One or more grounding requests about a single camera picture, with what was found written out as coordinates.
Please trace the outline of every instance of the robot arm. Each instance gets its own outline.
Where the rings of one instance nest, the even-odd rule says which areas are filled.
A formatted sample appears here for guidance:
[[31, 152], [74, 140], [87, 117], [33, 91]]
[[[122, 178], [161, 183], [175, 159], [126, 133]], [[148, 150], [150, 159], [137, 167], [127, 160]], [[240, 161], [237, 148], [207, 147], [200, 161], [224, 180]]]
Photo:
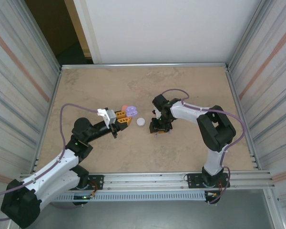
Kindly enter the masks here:
[[122, 118], [121, 112], [98, 109], [98, 115], [104, 121], [92, 125], [87, 118], [79, 118], [74, 123], [72, 136], [64, 150], [50, 163], [32, 176], [22, 181], [13, 180], [7, 190], [33, 181], [16, 191], [5, 194], [1, 211], [17, 223], [21, 228], [28, 227], [39, 216], [40, 212], [61, 193], [74, 188], [84, 188], [88, 184], [89, 172], [78, 165], [92, 151], [91, 141], [112, 133], [124, 130], [131, 119]]
[[[169, 101], [162, 94], [154, 98], [153, 105], [156, 118], [152, 118], [150, 123], [151, 133], [169, 132], [173, 128], [172, 122], [178, 118], [198, 124], [204, 143], [208, 147], [207, 161], [202, 169], [204, 183], [208, 187], [216, 184], [223, 173], [221, 163], [225, 147], [236, 135], [228, 117], [225, 114], [202, 111], [209, 108], [187, 104], [180, 99]], [[217, 105], [210, 109], [222, 111]]]

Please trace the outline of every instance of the white cap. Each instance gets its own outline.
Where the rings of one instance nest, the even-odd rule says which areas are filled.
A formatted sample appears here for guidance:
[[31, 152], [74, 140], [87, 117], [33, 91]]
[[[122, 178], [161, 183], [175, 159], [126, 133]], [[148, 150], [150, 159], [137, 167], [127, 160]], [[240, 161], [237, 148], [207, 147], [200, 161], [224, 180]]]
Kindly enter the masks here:
[[143, 119], [143, 118], [138, 118], [138, 119], [137, 119], [137, 124], [138, 124], [138, 126], [144, 126], [144, 124], [145, 124], [145, 119]]

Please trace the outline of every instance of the metal bracket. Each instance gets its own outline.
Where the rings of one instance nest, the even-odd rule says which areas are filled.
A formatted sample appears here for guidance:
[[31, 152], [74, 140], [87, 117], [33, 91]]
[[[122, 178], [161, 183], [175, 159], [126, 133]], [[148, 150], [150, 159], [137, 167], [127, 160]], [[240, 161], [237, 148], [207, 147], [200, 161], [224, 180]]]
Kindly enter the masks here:
[[[187, 174], [186, 176], [189, 188], [219, 188], [219, 183], [215, 184], [212, 187], [208, 187], [204, 183], [201, 173], [190, 173]], [[228, 174], [223, 173], [218, 180], [221, 182], [222, 187], [225, 187], [228, 182]]]
[[97, 115], [103, 117], [108, 129], [110, 124], [115, 123], [116, 115], [114, 110], [97, 109]]
[[104, 175], [92, 175], [90, 174], [88, 176], [88, 184], [85, 188], [72, 188], [71, 190], [82, 190], [82, 191], [87, 191], [87, 190], [95, 190], [95, 184], [97, 185], [97, 190], [102, 190], [103, 185], [104, 185]]

